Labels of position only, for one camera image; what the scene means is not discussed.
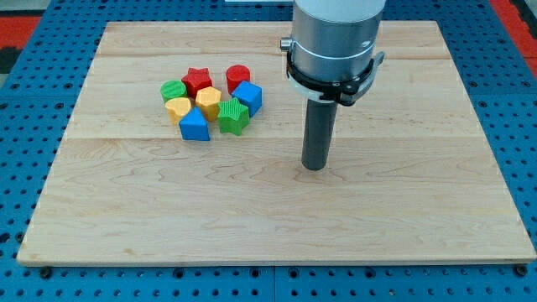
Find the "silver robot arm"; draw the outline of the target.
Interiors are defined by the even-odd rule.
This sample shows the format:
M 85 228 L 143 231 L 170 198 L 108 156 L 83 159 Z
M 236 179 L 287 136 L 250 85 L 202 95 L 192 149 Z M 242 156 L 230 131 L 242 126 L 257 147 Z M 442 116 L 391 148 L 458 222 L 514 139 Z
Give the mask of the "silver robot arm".
M 384 53 L 373 53 L 384 0 L 295 0 L 281 39 L 291 85 L 321 103 L 350 107 L 372 86 Z

